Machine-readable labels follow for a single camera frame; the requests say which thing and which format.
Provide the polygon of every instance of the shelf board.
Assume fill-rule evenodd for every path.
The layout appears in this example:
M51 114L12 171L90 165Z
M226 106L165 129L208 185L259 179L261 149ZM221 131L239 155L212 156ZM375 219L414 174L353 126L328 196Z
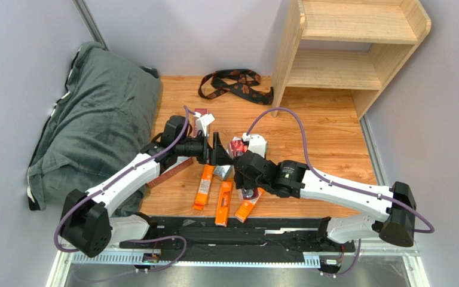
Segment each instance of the shelf board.
M416 44L401 7L304 1L302 39Z
M380 90L381 84L368 53L297 51L288 87Z

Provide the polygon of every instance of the gray pillow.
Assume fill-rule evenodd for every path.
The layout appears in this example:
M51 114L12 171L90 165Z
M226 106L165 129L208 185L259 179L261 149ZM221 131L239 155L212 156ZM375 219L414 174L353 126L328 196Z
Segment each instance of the gray pillow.
M73 189L96 186L131 162L150 141L162 83L156 71L88 42L72 61L65 87L28 168L31 210L63 205ZM136 212L142 196L135 193L115 214Z

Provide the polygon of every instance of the white wall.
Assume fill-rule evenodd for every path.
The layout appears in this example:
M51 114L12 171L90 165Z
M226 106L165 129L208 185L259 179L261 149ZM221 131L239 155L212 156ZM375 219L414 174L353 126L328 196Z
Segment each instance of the white wall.
M77 49L91 37L65 1L0 1L0 286L44 286L59 210L32 212L26 168Z
M108 48L163 75L271 75L289 0L86 0Z
M431 286L459 286L459 1L421 2L431 33L368 117L389 184L436 227L415 236Z

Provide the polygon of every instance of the floral strap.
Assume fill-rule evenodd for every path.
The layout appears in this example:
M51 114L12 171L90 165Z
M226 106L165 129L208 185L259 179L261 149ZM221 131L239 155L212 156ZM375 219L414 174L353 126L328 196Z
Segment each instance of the floral strap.
M212 82L210 83L216 90L208 95L205 95L201 91L201 86L203 86L203 84L206 83L210 78L212 78ZM223 78L235 80L237 82L234 84L227 84L222 80ZM234 93L237 96L253 103L258 103L260 105L270 105L274 99L274 89L272 87L270 87L270 91L268 93L264 91L256 91L250 88L259 85L260 82L261 77L252 70L236 69L215 71L212 74L206 75L201 80L198 94L200 97L211 100L230 91L231 93Z

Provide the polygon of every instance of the orange package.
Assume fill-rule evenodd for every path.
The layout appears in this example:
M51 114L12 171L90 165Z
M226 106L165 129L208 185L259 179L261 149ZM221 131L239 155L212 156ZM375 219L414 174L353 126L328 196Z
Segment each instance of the orange package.
M259 195L257 198L244 200L244 203L242 203L240 208L237 210L237 213L235 213L235 216L237 217L239 221L245 222L247 217L249 217L251 211L254 209L254 206L256 205L258 200L261 198L263 193L265 193L265 191L262 188L258 188L258 193Z
M230 213L232 190L232 182L222 182L221 191L219 193L219 203L217 204L217 212L215 213L215 225L224 227L228 226L228 214Z
M198 194L196 194L196 199L194 200L194 205L192 208L197 210L203 210L205 204L207 204L208 192L210 190L210 183L212 182L212 175L214 169L215 166L205 164L205 167L203 168L203 174L201 176Z

